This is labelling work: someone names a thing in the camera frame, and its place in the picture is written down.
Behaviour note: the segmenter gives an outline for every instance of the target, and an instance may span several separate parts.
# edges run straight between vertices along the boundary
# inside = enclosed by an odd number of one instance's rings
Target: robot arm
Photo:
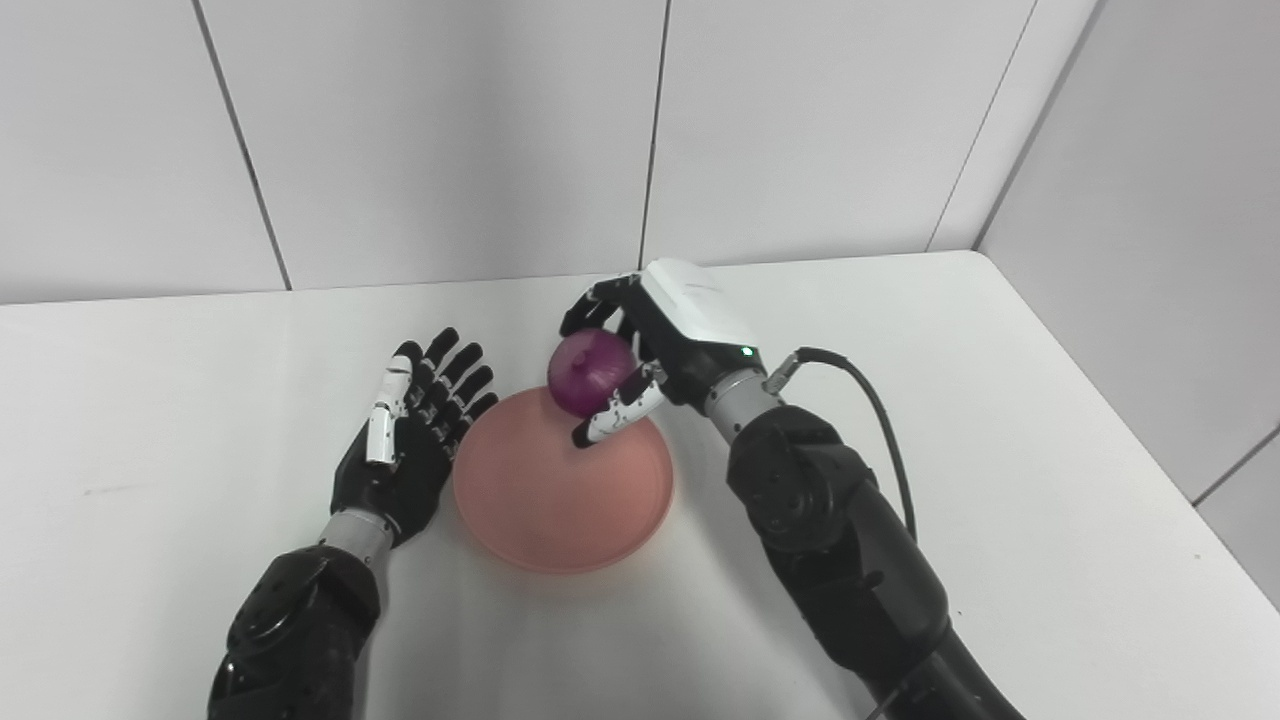
[[[493,379],[488,366],[475,368],[480,346],[439,369],[457,341],[449,328],[425,354],[413,342],[396,351],[338,465],[319,541],[276,557],[236,612],[210,719],[352,716],[356,660],[385,597],[374,569],[435,515],[458,442],[498,401],[476,400]]]
[[[774,574],[879,711],[893,720],[1020,720],[951,628],[942,583],[872,470],[828,423],[783,402],[794,364],[765,375],[754,336],[714,279],[689,263],[655,260],[593,286],[561,334],[602,327],[617,311],[618,334],[646,363],[575,432],[577,445],[652,410],[653,392],[637,386],[691,405],[730,443],[730,488]]]

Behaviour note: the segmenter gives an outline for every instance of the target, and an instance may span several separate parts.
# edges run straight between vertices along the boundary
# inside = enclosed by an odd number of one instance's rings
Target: white wall
[[[0,302],[282,287],[193,8],[0,9]],[[966,246],[1093,0],[221,0],[296,287]],[[649,227],[645,209],[649,201]]]
[[[673,1],[645,256],[968,249],[1092,6]]]
[[[0,302],[282,287],[191,5],[0,3]]]
[[[1103,5],[982,245],[1189,498],[1280,421],[1277,27]],[[1280,602],[1277,493],[1265,450],[1202,510]]]

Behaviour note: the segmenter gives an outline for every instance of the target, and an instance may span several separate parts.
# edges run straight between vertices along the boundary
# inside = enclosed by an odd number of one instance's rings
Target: tile grout line
[[[284,265],[284,255],[280,252],[280,243],[275,238],[275,227],[271,224],[271,215],[266,211],[266,200],[262,197],[262,187],[257,182],[257,170],[253,169],[253,159],[248,154],[248,143],[244,141],[244,131],[239,124],[239,115],[236,114],[236,105],[232,102],[230,90],[227,87],[227,76],[223,74],[223,64],[218,59],[218,50],[214,47],[214,36],[209,31],[209,20],[205,18],[205,8],[201,0],[191,0],[191,6],[196,12],[196,23],[200,24],[200,35],[205,38],[205,50],[209,60],[214,65],[214,77],[218,78],[218,90],[223,94],[223,105],[227,106],[227,115],[232,120],[232,131],[236,133],[236,142],[241,149],[241,158],[244,159],[244,169],[248,170],[250,184],[253,186],[253,197],[257,200],[257,211],[262,215],[262,224],[266,227],[266,238],[271,242],[271,252],[275,255],[275,266],[280,270],[280,279],[284,290],[293,290],[289,281],[289,269]]]
[[[1263,436],[1262,439],[1257,442],[1257,445],[1251,447],[1249,451],[1245,452],[1243,457],[1240,457],[1230,468],[1228,468],[1226,471],[1222,473],[1221,478],[1213,480],[1207,488],[1204,488],[1204,492],[1199,493],[1196,497],[1196,500],[1192,501],[1192,507],[1199,507],[1201,503],[1208,500],[1211,495],[1217,492],[1217,489],[1222,487],[1222,484],[1225,484],[1226,480],[1230,480],[1231,477],[1239,473],[1242,468],[1248,465],[1249,460],[1253,460],[1253,457],[1257,454],[1262,452],[1266,448],[1266,446],[1271,445],[1271,441],[1274,441],[1276,437],[1280,437],[1280,425],[1272,428],[1271,432]]]
[[[991,223],[996,219],[996,213],[998,213],[1000,206],[1005,204],[1005,197],[1009,196],[1009,190],[1014,186],[1014,179],[1016,179],[1018,173],[1021,172],[1023,164],[1030,154],[1032,145],[1036,143],[1036,138],[1039,137],[1041,128],[1044,127],[1044,119],[1048,118],[1050,110],[1053,108],[1053,104],[1057,102],[1057,96],[1062,94],[1062,86],[1066,85],[1068,76],[1070,76],[1071,69],[1075,68],[1075,61],[1080,56],[1080,50],[1084,49],[1084,44],[1088,41],[1089,35],[1093,33],[1093,26],[1098,23],[1098,17],[1102,14],[1102,6],[1106,4],[1107,0],[1097,0],[1093,4],[1093,10],[1089,12],[1088,19],[1084,20],[1084,28],[1080,29],[1080,37],[1075,38],[1075,45],[1071,46],[1071,51],[1066,55],[1066,61],[1062,63],[1062,69],[1057,73],[1057,79],[1053,81],[1053,87],[1050,88],[1048,97],[1044,99],[1044,105],[1041,106],[1041,111],[1036,117],[1036,122],[1032,124],[1030,132],[1027,133],[1027,140],[1023,141],[1023,146],[1018,151],[1018,158],[1014,159],[1014,165],[1009,169],[1009,176],[1005,177],[1005,184],[1000,187],[1000,192],[996,195],[996,201],[991,204],[987,219],[982,223],[982,228],[978,231],[978,237],[973,241],[973,247],[969,250],[977,252],[982,247],[982,241],[987,238],[987,231],[991,229]]]
[[[1023,20],[1023,28],[1018,31],[1018,40],[1014,41],[1014,49],[1009,53],[1009,60],[1005,60],[1005,69],[1000,72],[1000,79],[996,81],[996,90],[991,94],[991,100],[987,101],[987,109],[982,113],[982,119],[978,120],[978,131],[973,133],[973,141],[969,142],[969,150],[964,154],[964,160],[960,161],[960,172],[956,173],[955,182],[951,183],[951,190],[947,192],[947,199],[942,201],[942,211],[938,213],[938,222],[933,223],[933,232],[929,233],[929,242],[924,243],[924,251],[928,252],[929,247],[933,247],[933,238],[938,234],[938,228],[942,227],[942,218],[947,215],[947,208],[951,206],[951,199],[955,197],[956,188],[960,187],[960,178],[964,177],[964,169],[969,167],[969,159],[973,158],[973,149],[978,146],[978,138],[982,137],[982,128],[987,127],[987,118],[991,117],[991,109],[996,106],[996,99],[1000,97],[1000,88],[1005,86],[1005,78],[1009,76],[1009,68],[1014,64],[1014,58],[1018,56],[1018,49],[1023,45],[1023,37],[1027,36],[1027,28],[1032,24],[1032,15],[1036,14],[1036,8],[1039,6],[1039,0],[1032,3],[1032,9],[1027,12],[1027,19]]]
[[[644,269],[644,241],[649,231],[649,193],[653,191],[653,165],[658,154],[658,111],[662,108],[662,76],[667,67],[667,28],[671,27],[671,0],[662,13],[662,44],[658,49],[658,87],[653,97],[653,131],[649,135],[649,170],[644,179],[644,214],[640,218],[640,254],[636,256],[636,270]]]

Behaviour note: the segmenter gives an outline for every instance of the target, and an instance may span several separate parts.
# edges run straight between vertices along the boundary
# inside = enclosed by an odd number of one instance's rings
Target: table surface
[[[713,272],[765,363],[826,346],[876,383],[955,625],[1027,717],[1275,716],[1280,615],[986,259]],[[589,279],[0,307],[6,715],[200,716],[243,596],[324,525],[388,354],[456,324],[500,395],[540,384]],[[852,382],[803,370],[786,395],[890,477]],[[448,495],[392,557],[367,717],[872,710],[774,582],[709,423],[657,421],[671,514],[604,570],[508,568]]]

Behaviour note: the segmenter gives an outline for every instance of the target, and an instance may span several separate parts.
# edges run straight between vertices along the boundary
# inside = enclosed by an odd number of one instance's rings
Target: red onion
[[[598,411],[636,368],[621,337],[596,328],[561,341],[547,365],[547,387],[562,410],[579,418]]]

